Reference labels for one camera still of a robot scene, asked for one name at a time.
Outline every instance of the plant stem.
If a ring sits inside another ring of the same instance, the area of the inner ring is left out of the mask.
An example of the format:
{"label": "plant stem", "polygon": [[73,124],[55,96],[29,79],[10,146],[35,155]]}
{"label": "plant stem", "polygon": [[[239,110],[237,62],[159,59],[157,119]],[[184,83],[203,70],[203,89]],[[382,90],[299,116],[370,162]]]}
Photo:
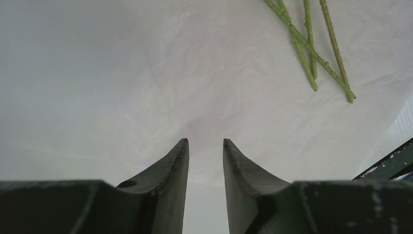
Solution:
{"label": "plant stem", "polygon": [[[290,18],[290,15],[288,14],[288,11],[287,11],[287,8],[285,7],[284,2],[282,0],[277,0],[277,2],[285,18],[288,19],[288,21],[291,23],[291,18]],[[304,68],[305,74],[307,75],[308,81],[310,82],[311,88],[313,88],[314,91],[317,91],[318,86],[316,84],[316,81],[314,80],[313,74],[311,73],[310,67],[308,66],[308,62],[307,62],[307,59],[305,58],[304,52],[302,51],[301,45],[298,43],[297,39],[292,35],[292,33],[291,33],[291,37],[293,39],[293,45],[297,50],[300,62]]]}
{"label": "plant stem", "polygon": [[[334,56],[336,57],[337,65],[340,70],[341,78],[345,85],[349,85],[346,71],[344,69],[343,60],[340,56],[340,50],[338,49],[338,44],[336,40],[336,35],[334,34],[333,24],[331,23],[330,13],[328,12],[327,3],[325,0],[320,0],[320,5],[324,14],[325,24],[327,25],[328,35],[330,36],[331,45],[333,46]],[[347,100],[349,103],[353,103],[353,97],[347,95]]]}
{"label": "plant stem", "polygon": [[[307,28],[307,42],[314,49],[314,38],[313,38],[313,25],[311,23],[311,11],[310,11],[310,1],[304,0],[304,12],[305,12],[305,27]],[[317,63],[314,56],[310,55],[311,71],[313,72],[314,79],[317,79]]]}
{"label": "plant stem", "polygon": [[317,62],[327,71],[328,74],[331,75],[331,77],[343,88],[343,90],[351,97],[356,98],[356,96],[353,94],[351,91],[350,87],[340,79],[340,77],[335,73],[331,67],[328,65],[328,62],[323,60],[320,55],[307,43],[306,39],[301,35],[301,33],[294,27],[294,25],[283,16],[282,11],[274,5],[272,0],[263,0],[267,5],[271,8],[272,11],[285,23],[290,29],[291,29],[291,34],[297,38],[299,43],[304,45],[304,47],[308,50],[308,52],[314,56]]}

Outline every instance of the chipped paint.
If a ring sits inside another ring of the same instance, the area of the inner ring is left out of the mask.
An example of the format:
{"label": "chipped paint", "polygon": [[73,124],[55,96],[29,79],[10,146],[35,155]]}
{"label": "chipped paint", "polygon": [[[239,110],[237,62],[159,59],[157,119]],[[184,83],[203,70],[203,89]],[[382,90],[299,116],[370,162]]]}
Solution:
{"label": "chipped paint", "polygon": [[392,228],[392,234],[397,234],[399,233],[399,225],[397,224],[397,218],[395,217],[391,217],[390,218],[390,224],[391,224],[391,228]]}
{"label": "chipped paint", "polygon": [[312,232],[314,233],[318,233],[319,229],[316,225],[316,222],[314,220],[314,217],[311,213],[311,209],[310,206],[308,205],[306,199],[305,199],[305,187],[304,186],[300,186],[299,189],[299,194],[301,195],[301,197],[303,197],[304,199],[301,201],[301,204],[304,208],[304,213],[307,216],[307,220],[308,220],[308,225],[310,226],[310,229]]}
{"label": "chipped paint", "polygon": [[372,193],[372,199],[375,203],[374,211],[377,217],[381,217],[381,212],[383,211],[383,207],[381,206],[381,199],[378,193]]}
{"label": "chipped paint", "polygon": [[357,225],[357,223],[354,221],[348,221],[346,224],[347,224],[347,227],[349,228],[353,228]]}
{"label": "chipped paint", "polygon": [[366,171],[366,173],[364,173],[361,177],[365,177],[366,175],[368,175],[369,173],[371,173],[371,172],[374,171],[375,169],[377,169],[377,167],[373,167],[372,169]]}

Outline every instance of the wrinkled white fabric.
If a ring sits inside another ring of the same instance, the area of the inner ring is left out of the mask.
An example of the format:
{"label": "wrinkled white fabric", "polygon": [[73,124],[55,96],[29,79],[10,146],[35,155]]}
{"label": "wrinkled white fabric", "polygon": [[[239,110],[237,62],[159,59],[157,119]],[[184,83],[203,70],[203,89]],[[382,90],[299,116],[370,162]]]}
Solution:
{"label": "wrinkled white fabric", "polygon": [[[302,1],[285,3],[306,35]],[[288,181],[353,178],[413,94],[413,2],[328,6],[354,104],[320,66],[312,91],[262,0],[3,0],[0,179],[117,184],[183,137],[206,188],[223,186],[224,138]]]}

